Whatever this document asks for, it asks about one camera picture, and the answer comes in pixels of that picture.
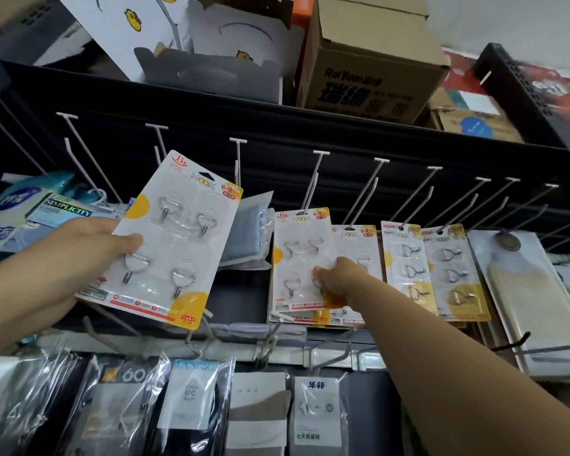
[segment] blue circle label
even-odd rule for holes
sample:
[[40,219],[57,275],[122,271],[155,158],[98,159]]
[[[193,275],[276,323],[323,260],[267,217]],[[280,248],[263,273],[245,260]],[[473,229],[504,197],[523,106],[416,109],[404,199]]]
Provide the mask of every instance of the blue circle label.
[[489,124],[477,117],[466,117],[460,122],[460,128],[463,134],[470,134],[472,136],[492,138],[493,131]]
[[0,211],[9,210],[10,208],[21,205],[24,201],[41,190],[41,187],[24,187],[9,193],[6,197],[0,200]]

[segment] white wall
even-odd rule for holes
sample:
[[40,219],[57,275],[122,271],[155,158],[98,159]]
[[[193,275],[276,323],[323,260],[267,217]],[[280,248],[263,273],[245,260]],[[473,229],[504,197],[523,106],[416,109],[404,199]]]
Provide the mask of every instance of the white wall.
[[570,0],[426,0],[443,45],[480,53],[501,43],[517,60],[570,69]]

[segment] barcode label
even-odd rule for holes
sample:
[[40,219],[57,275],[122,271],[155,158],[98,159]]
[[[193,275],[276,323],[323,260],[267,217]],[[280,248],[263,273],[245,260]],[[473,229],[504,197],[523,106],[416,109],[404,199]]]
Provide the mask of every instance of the barcode label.
[[98,301],[105,301],[108,291],[103,291],[102,289],[96,288],[95,286],[87,286],[78,292],[82,296],[91,297],[97,299]]

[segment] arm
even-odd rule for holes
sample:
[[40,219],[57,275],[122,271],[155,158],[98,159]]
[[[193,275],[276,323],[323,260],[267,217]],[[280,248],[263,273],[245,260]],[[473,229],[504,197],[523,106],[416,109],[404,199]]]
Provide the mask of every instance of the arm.
[[143,238],[111,235],[115,219],[67,221],[49,236],[0,262],[0,353],[46,329],[74,306],[74,293]]
[[521,371],[346,258],[315,276],[363,315],[431,455],[570,454],[570,410]]

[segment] yellow duck logo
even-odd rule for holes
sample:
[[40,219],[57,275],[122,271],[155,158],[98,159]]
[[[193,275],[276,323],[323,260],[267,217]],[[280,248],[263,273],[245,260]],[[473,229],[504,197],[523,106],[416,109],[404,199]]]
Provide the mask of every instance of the yellow duck logo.
[[137,17],[137,13],[132,9],[127,9],[124,14],[127,16],[127,21],[135,31],[141,32],[142,31],[142,22]]
[[249,59],[250,61],[253,62],[253,58],[244,51],[237,52],[236,57],[241,58],[241,59]]

